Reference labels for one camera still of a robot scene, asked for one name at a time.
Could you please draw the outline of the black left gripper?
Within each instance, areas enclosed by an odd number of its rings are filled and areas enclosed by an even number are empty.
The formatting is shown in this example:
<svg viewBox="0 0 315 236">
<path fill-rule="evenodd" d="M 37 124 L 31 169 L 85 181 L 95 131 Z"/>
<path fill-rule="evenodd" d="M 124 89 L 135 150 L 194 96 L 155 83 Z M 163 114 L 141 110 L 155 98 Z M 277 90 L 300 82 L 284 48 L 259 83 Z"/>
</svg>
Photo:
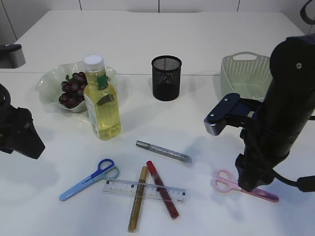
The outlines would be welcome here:
<svg viewBox="0 0 315 236">
<path fill-rule="evenodd" d="M 0 148 L 9 154 L 15 151 L 32 159 L 38 159 L 45 150 L 30 111 L 14 108 L 10 93 L 3 85 L 0 86 Z"/>
</svg>

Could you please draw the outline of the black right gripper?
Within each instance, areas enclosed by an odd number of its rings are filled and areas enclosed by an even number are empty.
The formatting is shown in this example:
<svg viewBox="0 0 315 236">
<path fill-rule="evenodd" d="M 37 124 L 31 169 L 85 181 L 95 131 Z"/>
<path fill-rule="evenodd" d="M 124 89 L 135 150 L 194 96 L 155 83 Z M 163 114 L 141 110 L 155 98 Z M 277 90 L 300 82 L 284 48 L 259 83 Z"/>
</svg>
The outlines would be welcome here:
<svg viewBox="0 0 315 236">
<path fill-rule="evenodd" d="M 244 153 L 235 161 L 238 171 L 238 186 L 247 192 L 253 187 L 271 184 L 274 179 L 288 184 L 288 179 L 278 174 L 274 167 L 288 156 L 288 146 L 245 145 Z"/>
</svg>

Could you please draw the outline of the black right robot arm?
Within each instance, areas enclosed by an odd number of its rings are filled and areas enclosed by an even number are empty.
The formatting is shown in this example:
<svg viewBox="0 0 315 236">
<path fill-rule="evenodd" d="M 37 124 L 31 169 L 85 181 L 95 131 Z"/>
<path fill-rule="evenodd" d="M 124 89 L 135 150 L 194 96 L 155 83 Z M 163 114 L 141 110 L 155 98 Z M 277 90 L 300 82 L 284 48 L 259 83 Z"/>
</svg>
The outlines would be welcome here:
<svg viewBox="0 0 315 236">
<path fill-rule="evenodd" d="M 288 37 L 270 57 L 272 82 L 253 115 L 254 127 L 242 130 L 243 155 L 235 161 L 238 185 L 253 191 L 274 178 L 302 192 L 315 190 L 315 177 L 288 180 L 274 171 L 285 160 L 315 110 L 315 36 Z"/>
</svg>

